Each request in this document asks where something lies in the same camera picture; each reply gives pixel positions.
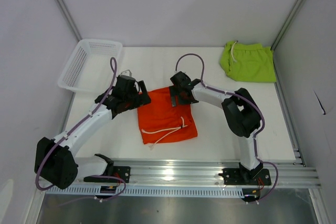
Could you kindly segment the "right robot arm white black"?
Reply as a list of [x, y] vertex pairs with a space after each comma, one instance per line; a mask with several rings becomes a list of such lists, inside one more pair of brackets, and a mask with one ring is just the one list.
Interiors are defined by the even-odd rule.
[[265, 126], [265, 119], [248, 90], [220, 90], [206, 85], [200, 79], [192, 80], [181, 71], [175, 73], [170, 81], [172, 85], [169, 91], [173, 107], [205, 102], [224, 111], [229, 129], [239, 140], [240, 179], [246, 184], [257, 180], [263, 165], [256, 157], [255, 144], [257, 134]]

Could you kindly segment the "orange shorts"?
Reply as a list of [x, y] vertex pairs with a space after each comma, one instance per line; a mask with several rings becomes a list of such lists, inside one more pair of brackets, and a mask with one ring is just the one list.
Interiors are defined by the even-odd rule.
[[168, 87], [150, 91], [148, 95], [151, 103], [137, 109], [143, 144], [155, 146], [198, 137], [190, 105], [174, 107]]

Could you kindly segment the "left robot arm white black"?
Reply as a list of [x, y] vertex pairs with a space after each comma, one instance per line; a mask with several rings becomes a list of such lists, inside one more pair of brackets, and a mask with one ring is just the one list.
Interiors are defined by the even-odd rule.
[[36, 187], [43, 190], [39, 184], [40, 178], [60, 189], [66, 189], [77, 179], [94, 183], [115, 181], [112, 159], [102, 154], [90, 158], [78, 158], [76, 155], [98, 129], [118, 114], [150, 102], [144, 81], [119, 75], [116, 84], [95, 99], [89, 112], [75, 126], [51, 140], [43, 137], [37, 143], [34, 167]]

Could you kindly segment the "lime green shorts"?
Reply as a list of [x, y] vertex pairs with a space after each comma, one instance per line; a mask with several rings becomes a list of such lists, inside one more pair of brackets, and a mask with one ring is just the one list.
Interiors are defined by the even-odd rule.
[[240, 82], [274, 83], [273, 50], [262, 44], [226, 43], [219, 64], [225, 74]]

